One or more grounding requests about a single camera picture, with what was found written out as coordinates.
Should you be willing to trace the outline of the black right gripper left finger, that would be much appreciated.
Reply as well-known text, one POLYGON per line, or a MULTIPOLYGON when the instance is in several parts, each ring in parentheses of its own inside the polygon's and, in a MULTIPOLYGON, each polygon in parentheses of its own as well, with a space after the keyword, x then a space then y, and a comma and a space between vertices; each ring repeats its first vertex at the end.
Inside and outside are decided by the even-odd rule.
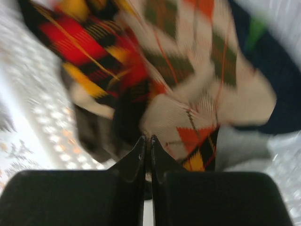
POLYGON ((107 170, 25 170, 0 197, 3 226, 140 226, 146 139, 107 170))

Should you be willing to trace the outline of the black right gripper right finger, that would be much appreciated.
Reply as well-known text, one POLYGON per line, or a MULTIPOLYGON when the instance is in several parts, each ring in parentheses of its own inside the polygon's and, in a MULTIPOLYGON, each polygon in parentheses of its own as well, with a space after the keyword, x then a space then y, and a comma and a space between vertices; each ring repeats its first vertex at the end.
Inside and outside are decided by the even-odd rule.
POLYGON ((189 172, 150 140, 156 226, 291 226, 276 183, 260 172, 189 172))

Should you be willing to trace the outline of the argyle brown sock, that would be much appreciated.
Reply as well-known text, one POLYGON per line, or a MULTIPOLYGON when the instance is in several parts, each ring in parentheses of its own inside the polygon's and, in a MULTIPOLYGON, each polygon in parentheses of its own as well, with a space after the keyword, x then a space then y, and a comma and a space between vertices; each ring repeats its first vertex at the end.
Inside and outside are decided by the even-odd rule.
POLYGON ((219 126, 165 94, 156 96, 141 118, 141 130, 188 171, 214 171, 219 126))

